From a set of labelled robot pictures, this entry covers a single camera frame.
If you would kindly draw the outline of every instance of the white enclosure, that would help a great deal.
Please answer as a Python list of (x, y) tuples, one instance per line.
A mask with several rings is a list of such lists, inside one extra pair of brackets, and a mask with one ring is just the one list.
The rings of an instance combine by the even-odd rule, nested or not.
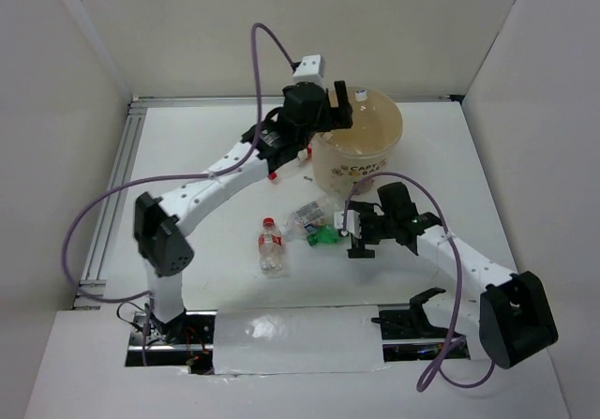
[[(214, 155), (222, 155), (230, 147), (231, 130), (245, 127), (255, 114), (251, 98), (148, 100), (135, 102), (133, 109), (152, 103), (157, 106), (146, 112), (131, 171), (134, 179), (208, 166)], [(398, 103), (398, 107), (407, 131), (402, 145), (389, 156), (387, 168), (425, 184), (440, 199), (457, 235), (493, 261), (514, 268), (460, 105), (449, 101), (413, 101)], [(207, 136), (210, 139), (202, 146), (194, 145), (198, 136), (207, 133), (205, 130), (211, 123), (214, 124)], [(339, 323), (335, 319), (338, 315), (332, 316), (330, 310), (336, 311), (339, 306), (367, 306), (367, 310), (372, 310), (376, 305), (405, 304), (431, 286), (449, 292), (454, 288), (452, 278), (434, 264), (415, 257), (393, 241), (377, 246), (374, 261), (346, 258), (344, 243), (311, 248), (301, 241), (290, 242), (285, 252), (289, 276), (264, 277), (257, 267), (257, 236), (251, 225), (260, 224), (265, 216), (279, 220), (295, 205), (320, 195), (314, 181), (304, 177), (312, 175), (310, 164), (289, 170), (292, 173), (281, 173), (276, 184), (261, 180), (232, 197), (189, 236), (197, 254), (183, 274), (183, 299), (190, 310), (217, 311), (213, 368), (217, 374), (250, 370), (252, 375), (203, 377), (188, 374), (181, 366), (125, 367), (124, 353), (131, 327), (115, 319), (114, 306), (104, 306), (99, 311), (61, 311), (52, 328), (25, 419), (78, 419), (81, 412), (88, 419), (135, 415), (159, 419), (168, 415), (173, 405), (177, 406), (180, 417), (195, 417), (199, 405), (215, 417), (238, 417), (243, 412), (246, 419), (271, 416), (304, 419), (308, 412), (315, 417), (348, 419), (363, 419), (366, 412), (379, 417), (395, 417), (399, 412), (405, 417), (435, 417), (441, 405), (449, 417), (470, 417), (470, 414), (504, 419), (507, 413), (509, 417), (568, 417), (547, 351), (511, 370), (498, 370), (485, 386), (470, 392), (454, 389), (439, 379), (419, 394), (415, 384), (427, 365), (425, 361), (391, 363), (382, 368), (379, 327), (373, 328), (374, 324), (364, 315), (361, 323), (353, 326)], [(123, 214), (115, 221), (113, 233), (116, 239), (110, 239), (114, 245), (107, 249), (102, 269), (107, 273), (107, 297), (139, 292), (147, 286), (137, 245), (130, 237), (134, 199), (145, 189), (158, 195), (180, 186), (173, 181), (133, 187), (123, 196)], [(422, 195), (414, 193), (412, 198), (427, 208)], [(430, 307), (436, 308), (441, 302), (440, 298), (432, 299)], [(469, 302), (464, 303), (467, 305), (460, 309), (464, 320), (469, 319), (469, 310), (478, 314), (477, 306), (470, 308)], [(246, 321), (239, 327), (239, 313), (245, 317), (257, 307), (276, 308), (284, 316), (278, 315), (276, 319), (267, 313), (263, 321), (259, 319), (264, 315), (263, 309), (255, 318), (258, 322)], [(312, 326), (308, 329), (300, 324), (292, 326), (283, 319), (301, 322), (300, 312), (306, 307), (312, 307), (308, 313)], [(124, 309), (129, 316), (133, 308)], [(440, 324), (447, 325), (447, 309), (441, 307), (438, 311)], [(82, 328), (86, 318), (90, 325)], [(288, 332), (283, 334), (281, 342), (269, 339), (273, 345), (270, 350), (252, 345), (258, 344), (251, 342), (254, 339), (263, 342), (261, 337), (270, 334), (268, 330), (282, 321), (288, 324), (285, 326)], [(474, 327), (464, 326), (465, 330), (475, 330), (476, 346), (479, 340), (476, 321)], [(246, 338), (219, 340), (219, 327), (225, 327), (225, 334), (230, 330)], [(338, 341), (344, 336), (344, 329), (353, 333), (350, 343), (346, 339), (343, 344)], [(294, 337), (308, 339), (310, 344), (301, 344)], [(332, 352), (330, 345), (337, 352)], [(321, 351), (312, 352), (315, 347)], [(447, 361), (444, 370), (461, 381), (477, 380), (489, 365), (482, 356), (472, 353), (471, 361)], [(343, 366), (332, 367), (340, 364), (340, 357)], [(252, 364), (252, 369), (242, 360)], [(284, 373), (257, 375), (273, 371)], [(303, 371), (309, 372), (305, 378)], [(532, 402), (532, 398), (542, 397), (548, 399)], [(97, 408), (89, 409), (88, 405), (94, 403), (98, 403)]]
[[(517, 268), (545, 283), (560, 335), (550, 355), (569, 413), (600, 415), (600, 272), (592, 242), (600, 0), (0, 5), (3, 418), (23, 417), (56, 311), (71, 305), (59, 267), (63, 234), (106, 187), (129, 93), (251, 96), (248, 38), (256, 21), (271, 26), (294, 56), (322, 53), (330, 80), (392, 96), (467, 95), (464, 114)], [(274, 49), (261, 39), (268, 94), (291, 80)], [(70, 257), (77, 270), (93, 229), (91, 217), (77, 233)]]

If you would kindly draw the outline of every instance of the plastic container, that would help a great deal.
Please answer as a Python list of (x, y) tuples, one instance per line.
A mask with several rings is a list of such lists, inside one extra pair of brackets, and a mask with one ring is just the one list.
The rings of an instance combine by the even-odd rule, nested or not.
[(262, 233), (259, 236), (259, 264), (267, 276), (276, 276), (283, 271), (283, 246), (281, 235), (275, 221), (266, 217), (262, 221)]
[[(318, 133), (312, 140), (315, 181), (327, 193), (347, 197), (353, 185), (387, 165), (387, 158), (402, 136), (402, 114), (390, 97), (363, 87), (348, 87), (352, 128)], [(330, 92), (332, 104), (336, 93)], [(360, 192), (367, 192), (366, 183)]]
[(342, 203), (331, 196), (323, 196), (292, 211), (285, 225), (279, 227), (283, 239), (306, 239), (320, 227), (333, 224), (334, 212), (342, 209)]

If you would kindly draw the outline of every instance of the water bottle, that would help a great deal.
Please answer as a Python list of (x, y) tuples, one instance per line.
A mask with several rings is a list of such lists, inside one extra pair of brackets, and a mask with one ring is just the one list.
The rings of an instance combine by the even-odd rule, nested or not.
[(283, 270), (283, 247), (281, 235), (275, 221), (266, 217), (262, 221), (262, 233), (259, 236), (259, 263), (261, 270), (268, 276), (274, 276)]

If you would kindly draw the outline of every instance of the wire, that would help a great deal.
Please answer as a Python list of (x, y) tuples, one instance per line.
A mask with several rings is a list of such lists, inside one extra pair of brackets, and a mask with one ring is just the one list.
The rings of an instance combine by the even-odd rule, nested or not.
[(452, 315), (450, 317), (450, 324), (448, 325), (448, 333), (446, 334), (446, 338), (443, 342), (442, 350), (440, 351), (438, 356), (436, 356), (427, 365), (427, 367), (425, 368), (425, 370), (419, 377), (419, 380), (417, 381), (417, 384), (416, 384), (416, 390), (419, 393), (422, 393), (423, 391), (428, 389), (428, 387), (431, 385), (431, 382), (433, 382), (433, 379), (435, 379), (436, 375), (438, 375), (438, 372), (442, 375), (442, 377), (446, 381), (450, 382), (454, 386), (458, 386), (461, 388), (474, 388), (477, 386), (481, 386), (483, 383), (485, 383), (489, 380), (489, 377), (491, 377), (491, 374), (494, 370), (493, 362), (491, 363), (491, 367), (490, 367), (489, 371), (487, 372), (486, 376), (483, 379), (481, 379), (479, 382), (475, 382), (475, 383), (471, 383), (471, 384), (461, 384), (461, 383), (453, 382), (442, 372), (442, 363), (443, 363), (444, 358), (452, 349), (454, 349), (454, 347), (456, 347), (458, 345), (458, 344), (455, 344), (452, 342), (452, 338), (454, 337), (455, 329), (457, 327), (458, 311), (460, 310), (460, 299), (462, 297), (462, 262), (460, 261), (460, 254), (458, 253), (458, 248), (457, 248), (456, 243), (454, 242), (454, 238), (452, 237), (452, 234), (449, 233), (448, 224), (446, 222), (445, 216), (443, 215), (442, 208), (436, 202), (436, 200), (433, 198), (431, 193), (429, 191), (427, 191), (426, 188), (423, 185), (421, 185), (420, 183), (418, 183), (416, 180), (413, 180), (411, 177), (408, 177), (406, 175), (402, 175), (401, 173), (377, 172), (377, 173), (372, 173), (371, 175), (367, 175), (365, 178), (363, 178), (361, 181), (359, 181), (358, 183), (356, 183), (353, 186), (352, 192), (349, 194), (348, 198), (346, 199), (346, 202), (344, 204), (344, 219), (343, 219), (342, 229), (344, 231), (346, 230), (346, 218), (348, 215), (348, 208), (350, 206), (350, 200), (352, 199), (352, 197), (356, 194), (356, 192), (359, 190), (359, 188), (365, 182), (367, 182), (368, 180), (372, 180), (373, 178), (379, 177), (379, 176), (390, 176), (390, 177), (401, 178), (402, 180), (407, 181), (411, 185), (417, 187), (421, 192), (423, 192), (423, 194), (426, 195), (426, 197), (429, 199), (431, 204), (433, 204), (433, 207), (435, 208), (436, 213), (438, 214), (438, 217), (440, 218), (440, 222), (442, 223), (443, 231), (448, 236), (448, 244), (452, 248), (452, 253), (454, 254), (455, 261), (457, 262), (457, 291), (455, 294)]
[(148, 366), (148, 360), (146, 359), (146, 339), (150, 334), (150, 317), (152, 316), (152, 310), (154, 309), (154, 297), (148, 298), (148, 304), (146, 304), (146, 320), (143, 322), (142, 329), (142, 364)]
[(165, 344), (167, 343), (167, 341), (165, 341), (164, 339), (161, 339), (159, 337), (149, 341), (146, 343), (146, 349), (150, 349), (154, 344), (156, 344), (157, 342), (164, 342)]
[[(456, 341), (454, 341), (451, 345), (450, 345), (450, 349), (448, 349), (448, 352), (451, 352), (454, 348), (458, 347), (459, 345), (461, 345), (464, 342), (463, 339), (457, 339)], [(442, 376), (442, 378), (444, 380), (446, 380), (447, 382), (449, 382), (451, 385), (456, 386), (456, 388), (462, 388), (462, 389), (471, 389), (471, 388), (476, 388), (478, 386), (481, 386), (482, 384), (484, 384), (485, 382), (487, 382), (491, 375), (494, 373), (494, 369), (496, 368), (496, 365), (494, 364), (494, 362), (492, 361), (491, 364), (489, 365), (489, 369), (487, 370), (487, 374), (484, 375), (484, 378), (481, 379), (479, 382), (474, 382), (474, 383), (459, 383), (459, 382), (455, 382), (454, 380), (450, 379), (442, 370), (442, 368), (440, 367), (440, 375)]]
[[(257, 112), (256, 127), (254, 129), (254, 138), (252, 139), (252, 144), (251, 144), (248, 152), (239, 161), (237, 161), (235, 164), (233, 164), (231, 167), (220, 170), (220, 171), (215, 171), (216, 176), (221, 176), (221, 175), (225, 175), (226, 173), (236, 171), (244, 163), (246, 163), (246, 161), (248, 161), (248, 159), (251, 157), (252, 153), (254, 152), (254, 149), (256, 149), (256, 146), (258, 145), (259, 139), (261, 137), (261, 121), (263, 119), (263, 105), (262, 105), (263, 104), (263, 93), (262, 93), (262, 89), (261, 89), (261, 74), (259, 71), (259, 57), (258, 57), (258, 50), (257, 50), (257, 44), (256, 44), (256, 32), (259, 29), (262, 29), (264, 32), (267, 33), (267, 35), (269, 35), (269, 37), (271, 37), (271, 39), (273, 39), (275, 41), (275, 43), (277, 44), (277, 46), (283, 53), (283, 56), (285, 57), (285, 59), (288, 61), (290, 66), (293, 67), (293, 61), (292, 61), (290, 55), (283, 48), (283, 45), (281, 44), (279, 39), (275, 36), (275, 34), (271, 31), (271, 29), (269, 29), (269, 27), (267, 27), (266, 25), (264, 25), (263, 23), (260, 23), (260, 22), (256, 22), (254, 25), (252, 25), (252, 28), (250, 30), (250, 53), (251, 53), (251, 58), (252, 58), (252, 69), (254, 72), (254, 85), (255, 85), (255, 89), (256, 89), (256, 112)], [(63, 274), (65, 275), (65, 278), (67, 279), (67, 281), (71, 285), (73, 285), (76, 289), (78, 289), (78, 294), (81, 297), (93, 299), (97, 302), (104, 303), (104, 304), (120, 304), (122, 302), (130, 302), (132, 300), (136, 300), (141, 297), (145, 297), (146, 295), (151, 295), (152, 292), (143, 291), (143, 292), (139, 292), (134, 295), (130, 295), (128, 297), (108, 298), (107, 299), (107, 298), (103, 297), (102, 295), (95, 295), (95, 294), (92, 294), (91, 292), (88, 292), (88, 291), (84, 290), (83, 288), (81, 288), (79, 286), (79, 282), (77, 280), (75, 280), (75, 278), (71, 274), (70, 269), (68, 267), (68, 245), (70, 244), (70, 241), (73, 237), (73, 233), (75, 232), (75, 229), (80, 224), (82, 219), (90, 212), (90, 210), (92, 210), (92, 208), (94, 208), (96, 205), (98, 205), (99, 203), (101, 203), (102, 201), (107, 199), (108, 197), (112, 196), (113, 194), (121, 192), (125, 189), (128, 189), (130, 187), (136, 187), (138, 185), (144, 185), (147, 183), (153, 183), (153, 182), (165, 182), (165, 181), (169, 181), (169, 180), (203, 180), (206, 178), (208, 178), (208, 174), (206, 174), (204, 172), (203, 173), (185, 173), (185, 174), (179, 174), (179, 175), (159, 175), (159, 176), (154, 176), (154, 177), (147, 177), (147, 178), (142, 178), (139, 180), (133, 180), (133, 181), (124, 183), (123, 185), (120, 185), (118, 187), (113, 187), (113, 188), (109, 189), (108, 191), (106, 191), (104, 194), (97, 197), (96, 199), (92, 200), (90, 203), (88, 203), (82, 209), (82, 211), (80, 211), (80, 213), (77, 216), (75, 216), (75, 218), (73, 219), (73, 221), (71, 222), (71, 224), (69, 225), (69, 227), (67, 229), (67, 233), (65, 235), (65, 240), (63, 241), (63, 245), (62, 245), (62, 249), (61, 249), (61, 266), (62, 266)]]
[(202, 346), (202, 353), (206, 353), (206, 346), (204, 345), (203, 338), (200, 336), (200, 334), (195, 329), (193, 329), (189, 326), (186, 327), (186, 329), (189, 330), (191, 333), (193, 333), (196, 336), (196, 338), (198, 339), (198, 342)]
[(188, 330), (184, 330), (184, 335), (186, 335), (186, 350), (187, 350), (187, 358), (191, 358), (192, 356), (194, 356), (191, 353), (191, 348), (190, 348), (190, 343), (189, 343), (189, 334), (188, 334)]
[(138, 325), (138, 324), (137, 324), (137, 323), (135, 323), (135, 322), (128, 321), (127, 319), (123, 319), (123, 318), (121, 317), (121, 308), (122, 308), (124, 305), (132, 305), (132, 306), (136, 307), (137, 309), (139, 309), (140, 311), (145, 311), (145, 310), (144, 310), (142, 307), (139, 307), (139, 306), (135, 305), (133, 302), (123, 302), (122, 304), (120, 304), (120, 305), (119, 305), (119, 306), (116, 308), (116, 317), (117, 317), (118, 319), (120, 319), (121, 321), (123, 321), (123, 322), (125, 322), (125, 323), (128, 323), (128, 324), (129, 324), (129, 325), (131, 325), (133, 328), (135, 328), (135, 329), (136, 329), (138, 332), (141, 332), (141, 330), (142, 330), (143, 328), (142, 328), (142, 327), (140, 327), (140, 325)]

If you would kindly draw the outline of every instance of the green object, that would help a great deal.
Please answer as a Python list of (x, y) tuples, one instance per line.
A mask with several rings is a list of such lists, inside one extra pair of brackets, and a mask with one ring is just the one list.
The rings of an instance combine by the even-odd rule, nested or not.
[(311, 247), (318, 244), (335, 244), (339, 241), (338, 231), (333, 225), (325, 225), (307, 236), (307, 241)]

